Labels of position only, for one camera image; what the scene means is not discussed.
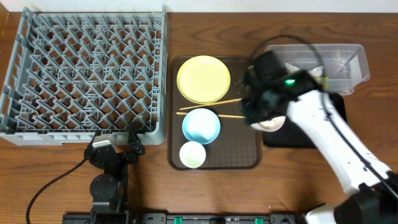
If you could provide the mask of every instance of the small white cup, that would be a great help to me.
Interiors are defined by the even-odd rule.
[[[206,159],[205,148],[197,142],[190,141],[185,143],[180,150],[180,160],[182,164],[189,168],[200,167]]]

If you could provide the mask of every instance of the bowl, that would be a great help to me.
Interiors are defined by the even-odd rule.
[[[189,112],[182,121],[182,132],[189,141],[209,144],[220,133],[221,125],[211,110],[199,108]]]
[[[180,150],[180,160],[182,164],[189,168],[200,167],[206,159],[205,148],[197,142],[187,142]]]

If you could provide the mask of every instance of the table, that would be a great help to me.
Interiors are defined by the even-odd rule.
[[[20,13],[10,13],[0,41],[4,79]],[[313,43],[362,44],[371,79],[345,97],[351,127],[370,150],[398,171],[398,14],[170,13],[170,63],[183,55],[248,55],[262,40],[295,34]],[[275,44],[293,43],[279,41]],[[86,144],[18,147],[0,139],[0,223],[25,223],[33,195],[83,158]],[[167,142],[147,146],[129,168],[131,207],[142,212],[269,213],[303,211],[346,196],[316,149],[263,147],[251,170],[181,172],[167,163]],[[88,212],[89,186],[101,170],[88,162],[49,187],[32,223],[60,223],[65,212]]]

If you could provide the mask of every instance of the plate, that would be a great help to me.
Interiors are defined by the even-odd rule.
[[[231,75],[225,64],[210,56],[197,56],[187,60],[177,74],[177,86],[188,100],[212,103],[228,91]]]

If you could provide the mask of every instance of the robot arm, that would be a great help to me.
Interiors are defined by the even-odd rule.
[[[359,140],[307,71],[289,73],[273,52],[266,52],[252,61],[243,86],[247,124],[258,129],[288,116],[320,150],[349,196],[337,207],[307,213],[308,224],[398,223],[397,176]]]
[[[129,126],[127,145],[130,150],[116,152],[117,144],[113,135],[96,133],[85,150],[89,162],[104,170],[90,185],[93,208],[89,217],[66,216],[64,219],[80,218],[82,223],[131,223],[135,215],[129,211],[127,204],[127,165],[139,162],[139,156],[145,154],[145,147],[132,125]]]
[[[358,156],[349,148],[347,143],[335,131],[331,123],[325,119],[322,109],[321,96],[318,90],[312,90],[298,97],[298,101],[291,101],[288,106],[287,116],[299,126],[313,141],[314,145],[322,153],[340,181],[343,191],[351,196],[359,191],[359,185],[365,183],[373,186],[379,183],[379,179],[365,168]],[[353,130],[340,117],[330,99],[325,100],[331,118],[341,132],[349,139],[350,143],[365,157],[374,169],[387,179],[390,168],[372,154],[359,140]]]

